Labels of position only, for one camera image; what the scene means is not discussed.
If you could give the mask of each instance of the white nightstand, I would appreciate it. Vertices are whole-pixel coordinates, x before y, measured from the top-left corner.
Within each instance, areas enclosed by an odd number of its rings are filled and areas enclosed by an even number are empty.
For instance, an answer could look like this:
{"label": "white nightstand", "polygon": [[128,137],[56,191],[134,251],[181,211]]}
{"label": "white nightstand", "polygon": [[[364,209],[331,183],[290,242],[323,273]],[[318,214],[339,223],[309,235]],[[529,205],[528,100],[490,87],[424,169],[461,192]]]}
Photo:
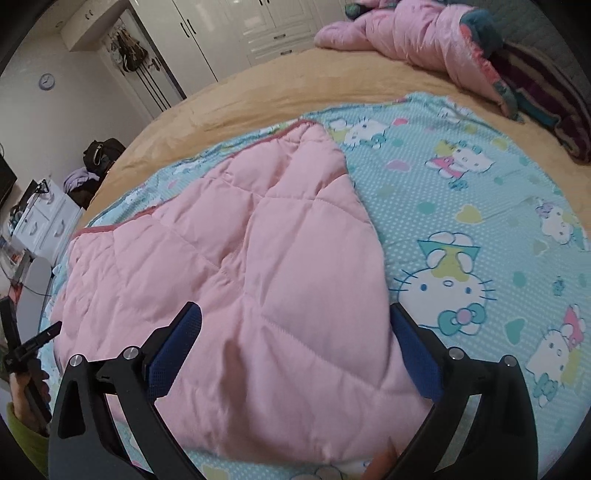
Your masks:
{"label": "white nightstand", "polygon": [[29,199],[11,242],[34,257],[46,258],[53,267],[66,251],[84,210],[53,181],[47,184],[49,193],[33,194]]}

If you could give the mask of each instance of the purple cloth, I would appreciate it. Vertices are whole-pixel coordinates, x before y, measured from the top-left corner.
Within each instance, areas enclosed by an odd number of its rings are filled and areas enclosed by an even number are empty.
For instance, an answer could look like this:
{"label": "purple cloth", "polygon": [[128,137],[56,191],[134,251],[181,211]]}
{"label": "purple cloth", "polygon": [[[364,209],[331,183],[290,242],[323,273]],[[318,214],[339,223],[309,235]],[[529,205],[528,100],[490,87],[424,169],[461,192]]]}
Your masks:
{"label": "purple cloth", "polygon": [[68,175],[68,178],[64,180],[64,192],[69,193],[75,188],[83,185],[87,180],[99,181],[98,175],[86,170],[86,167],[78,168]]}

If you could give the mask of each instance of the white wall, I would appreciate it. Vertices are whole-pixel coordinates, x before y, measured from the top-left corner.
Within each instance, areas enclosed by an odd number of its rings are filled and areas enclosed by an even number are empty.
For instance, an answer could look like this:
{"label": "white wall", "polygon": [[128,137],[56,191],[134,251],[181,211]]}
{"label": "white wall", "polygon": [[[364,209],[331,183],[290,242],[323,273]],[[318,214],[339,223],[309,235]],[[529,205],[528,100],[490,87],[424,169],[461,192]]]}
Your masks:
{"label": "white wall", "polygon": [[[56,78],[49,92],[38,87],[43,73]],[[58,34],[26,40],[0,77],[0,143],[18,177],[0,212],[2,225],[31,180],[51,177],[61,185],[83,166],[93,140],[115,137],[129,145],[147,123],[97,52],[69,52]],[[0,295],[6,289],[0,278]]]}

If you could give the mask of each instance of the light blue bedsheet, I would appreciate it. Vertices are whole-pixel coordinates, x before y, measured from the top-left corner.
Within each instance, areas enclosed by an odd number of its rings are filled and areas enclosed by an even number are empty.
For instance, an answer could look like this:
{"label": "light blue bedsheet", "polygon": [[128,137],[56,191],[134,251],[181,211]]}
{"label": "light blue bedsheet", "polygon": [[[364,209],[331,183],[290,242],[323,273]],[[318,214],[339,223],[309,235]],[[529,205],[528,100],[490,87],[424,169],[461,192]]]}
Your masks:
{"label": "light blue bedsheet", "polygon": [[[585,380],[591,347],[584,331],[584,318],[591,316],[591,252],[560,189],[508,137],[446,98],[413,93],[393,103],[344,105],[304,117],[322,123],[346,154],[384,248],[391,300],[472,358],[496,362],[511,353],[519,360],[543,475],[591,404]],[[90,225],[123,221],[179,194],[229,154],[285,126],[160,170]],[[56,267],[54,293],[66,281],[63,265]],[[59,373],[50,348],[42,360],[52,369],[56,392]],[[466,420],[461,428],[468,427]],[[129,444],[129,430],[121,429],[132,458],[145,466]],[[363,463],[318,471],[190,456],[206,466],[206,475],[207,466],[216,469],[210,480],[332,480],[363,469]]]}

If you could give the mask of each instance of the metal screw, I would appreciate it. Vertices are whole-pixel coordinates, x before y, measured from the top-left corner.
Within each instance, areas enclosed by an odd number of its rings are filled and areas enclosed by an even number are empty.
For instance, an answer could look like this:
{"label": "metal screw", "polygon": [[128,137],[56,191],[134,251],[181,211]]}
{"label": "metal screw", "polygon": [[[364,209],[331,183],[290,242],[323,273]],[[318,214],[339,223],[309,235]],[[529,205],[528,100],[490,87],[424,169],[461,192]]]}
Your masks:
{"label": "metal screw", "polygon": [[464,358],[464,350],[458,348],[457,346],[450,348],[448,354],[454,360],[461,360],[462,358]]}
{"label": "metal screw", "polygon": [[508,367],[514,367],[517,365],[517,359],[513,355],[505,355],[503,357],[503,362]]}
{"label": "metal screw", "polygon": [[139,350],[137,347],[130,346],[123,350],[123,358],[126,360],[133,360],[135,357],[139,355]]}
{"label": "metal screw", "polygon": [[70,358],[70,365],[73,367],[77,367],[82,363],[82,360],[84,360],[84,357],[82,355],[74,355],[72,358]]}

